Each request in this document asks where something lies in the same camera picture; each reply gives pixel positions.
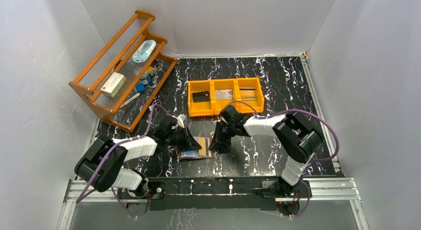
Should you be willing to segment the orange leather card holder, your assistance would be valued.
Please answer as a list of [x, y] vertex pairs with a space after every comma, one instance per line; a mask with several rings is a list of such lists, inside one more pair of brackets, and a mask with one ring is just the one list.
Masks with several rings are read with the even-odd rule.
[[194, 137], [194, 140], [201, 146], [200, 149], [187, 149], [186, 151], [178, 151], [178, 158], [183, 160], [192, 159], [207, 159], [214, 158], [214, 150], [210, 150], [210, 138], [209, 137]]

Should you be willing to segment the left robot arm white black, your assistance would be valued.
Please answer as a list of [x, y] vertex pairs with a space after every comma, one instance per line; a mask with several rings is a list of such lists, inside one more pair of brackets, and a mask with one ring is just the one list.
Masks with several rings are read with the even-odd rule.
[[123, 164], [154, 155], [160, 145], [174, 146], [181, 152], [202, 148], [181, 117], [165, 116], [144, 137], [97, 138], [77, 162], [74, 172], [98, 192], [121, 188], [129, 190], [136, 198], [143, 198], [148, 193], [149, 179], [134, 169], [124, 168]]

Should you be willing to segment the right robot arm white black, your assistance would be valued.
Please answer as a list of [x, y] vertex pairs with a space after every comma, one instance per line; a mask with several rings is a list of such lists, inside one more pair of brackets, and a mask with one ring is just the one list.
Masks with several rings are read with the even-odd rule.
[[287, 111], [272, 117], [251, 116], [228, 105], [220, 112], [209, 149], [225, 149], [235, 136], [269, 136], [279, 140], [287, 153], [280, 176], [280, 192], [286, 197], [293, 197], [299, 191], [299, 180], [324, 141], [319, 129], [299, 111]]

